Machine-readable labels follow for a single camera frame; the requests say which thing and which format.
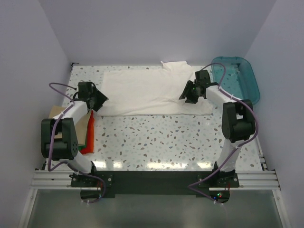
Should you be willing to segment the white t shirt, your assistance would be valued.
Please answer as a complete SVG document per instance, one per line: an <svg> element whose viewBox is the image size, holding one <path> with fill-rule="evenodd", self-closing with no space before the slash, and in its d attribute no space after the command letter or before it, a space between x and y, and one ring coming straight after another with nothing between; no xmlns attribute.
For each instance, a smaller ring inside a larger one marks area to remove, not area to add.
<svg viewBox="0 0 304 228"><path fill-rule="evenodd" d="M163 63L158 69L105 72L100 91L108 97L99 116L210 115L213 105L200 97L188 104L179 97L195 69L185 61Z"/></svg>

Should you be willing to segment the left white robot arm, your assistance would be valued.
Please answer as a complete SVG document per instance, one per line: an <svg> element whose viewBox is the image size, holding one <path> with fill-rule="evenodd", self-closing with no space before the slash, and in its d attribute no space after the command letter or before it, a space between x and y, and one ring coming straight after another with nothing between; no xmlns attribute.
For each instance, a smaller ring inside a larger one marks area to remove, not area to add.
<svg viewBox="0 0 304 228"><path fill-rule="evenodd" d="M90 111L99 111L108 98L93 82L78 83L76 93L60 114L41 121L41 153L48 160L47 170L53 171L62 164L82 174L82 182L94 186L98 174L92 161L85 158L78 149L76 124Z"/></svg>

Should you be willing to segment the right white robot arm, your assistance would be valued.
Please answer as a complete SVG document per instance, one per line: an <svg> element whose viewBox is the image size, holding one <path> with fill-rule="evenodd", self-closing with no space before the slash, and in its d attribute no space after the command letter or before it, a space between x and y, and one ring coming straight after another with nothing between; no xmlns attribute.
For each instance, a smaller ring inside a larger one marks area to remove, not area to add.
<svg viewBox="0 0 304 228"><path fill-rule="evenodd" d="M221 130L225 138L222 152L213 166L212 182L221 187L228 182L229 172L236 169L241 147L256 133L256 120L250 100L241 100L212 83L207 70L195 72L194 81L188 81L179 97L189 104L200 98L212 101L222 110Z"/></svg>

